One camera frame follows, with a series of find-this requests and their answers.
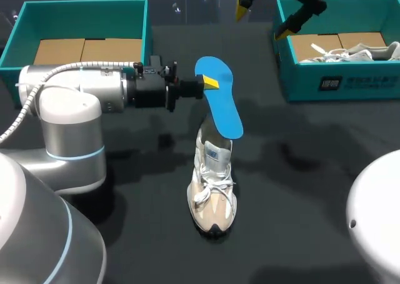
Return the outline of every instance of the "shoe sole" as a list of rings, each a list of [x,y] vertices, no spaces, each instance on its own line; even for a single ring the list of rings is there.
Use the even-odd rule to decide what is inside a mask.
[[[209,232],[209,231],[203,229],[203,228],[197,223],[196,219],[194,218],[193,211],[192,211],[192,204],[191,204],[191,191],[190,191],[190,186],[191,186],[191,184],[189,184],[189,186],[187,187],[186,196],[187,196],[187,204],[189,205],[189,211],[190,211],[190,214],[192,215],[192,219],[193,219],[193,221],[194,221],[196,227],[197,227],[199,230],[201,230],[204,234],[213,236],[213,234],[212,234],[211,232]],[[227,233],[227,232],[231,229],[231,225],[233,224],[233,221],[234,221],[234,219],[235,219],[236,212],[237,212],[237,210],[238,210],[238,200],[236,199],[236,195],[233,195],[233,210],[234,210],[234,211],[233,211],[233,215],[232,215],[231,222],[229,223],[229,226],[227,227],[227,229],[226,229],[225,231],[222,231],[222,234]]]

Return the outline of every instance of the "shoe box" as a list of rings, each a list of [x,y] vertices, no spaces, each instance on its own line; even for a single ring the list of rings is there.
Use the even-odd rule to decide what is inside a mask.
[[[147,0],[27,1],[0,57],[0,83],[20,106],[15,84],[23,67],[80,61],[148,64],[151,36]]]
[[[279,81],[288,101],[332,101],[400,98],[400,61],[302,63],[326,51],[359,43],[387,46],[400,41],[400,0],[325,0],[327,9],[313,16],[297,35],[272,45]],[[296,0],[277,0],[273,30],[295,13]]]

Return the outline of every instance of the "cable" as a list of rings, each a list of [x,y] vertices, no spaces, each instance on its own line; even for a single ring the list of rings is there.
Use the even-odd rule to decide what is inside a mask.
[[[17,118],[14,120],[14,122],[11,124],[11,126],[0,136],[0,144],[5,142],[7,138],[11,136],[15,132],[15,130],[18,128],[18,126],[22,123],[24,120],[26,114],[29,111],[29,108],[32,105],[32,102],[35,99],[35,96],[43,88],[43,86],[46,84],[46,82],[51,79],[53,76],[55,76],[58,73],[61,73],[63,71],[67,70],[73,70],[73,69],[81,69],[81,68],[91,68],[91,69],[99,69],[99,68],[104,68],[104,67],[109,67],[109,68],[135,68],[137,63],[135,62],[102,62],[102,61],[93,61],[93,62],[78,62],[78,63],[70,63],[70,64],[65,64],[59,67],[56,67],[52,69],[50,72],[46,73],[42,78],[41,78],[41,83],[36,84],[32,91],[30,92],[29,96],[27,97],[24,105],[22,106],[21,111],[19,112]]]

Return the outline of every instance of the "box label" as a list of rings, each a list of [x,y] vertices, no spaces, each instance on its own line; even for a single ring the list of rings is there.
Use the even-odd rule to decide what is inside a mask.
[[[361,76],[347,79],[344,89],[390,89],[399,82],[399,76]]]
[[[320,91],[338,90],[342,82],[341,76],[323,76],[319,83]]]

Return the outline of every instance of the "shoelace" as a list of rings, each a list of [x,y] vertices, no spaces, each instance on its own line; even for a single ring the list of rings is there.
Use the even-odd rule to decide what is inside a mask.
[[[338,48],[333,49],[331,51],[325,51],[325,49],[319,47],[318,45],[312,43],[311,47],[315,49],[317,52],[322,54],[322,60],[324,62],[338,62],[338,61],[347,61],[350,55],[346,52],[347,49]]]
[[[194,195],[194,202],[196,206],[200,206],[207,202],[210,198],[211,193],[222,193],[232,208],[232,213],[234,214],[234,208],[231,198],[225,192],[226,189],[231,187],[234,183],[232,180],[229,180],[229,176],[231,175],[231,165],[229,164],[226,171],[224,173],[216,173],[215,171],[206,170],[206,167],[201,164],[200,166],[200,175],[205,180],[203,183],[203,191],[196,193]]]

